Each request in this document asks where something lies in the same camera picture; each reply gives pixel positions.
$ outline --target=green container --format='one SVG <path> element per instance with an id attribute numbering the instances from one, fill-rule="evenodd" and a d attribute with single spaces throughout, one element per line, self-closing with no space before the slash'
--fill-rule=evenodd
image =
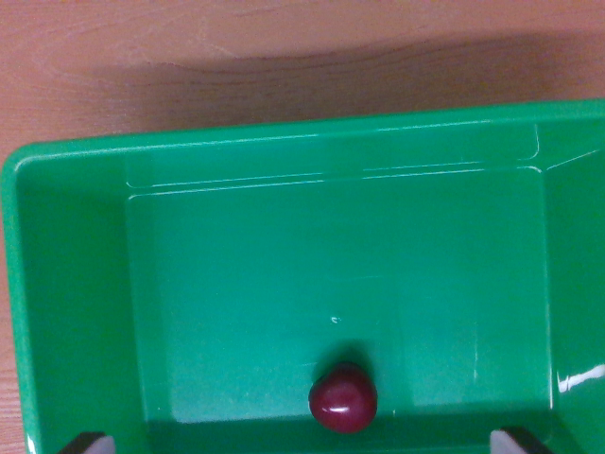
<path id="1" fill-rule="evenodd" d="M 21 148 L 2 182 L 30 453 L 605 446 L 605 102 Z M 378 413 L 313 420 L 361 363 Z"/>

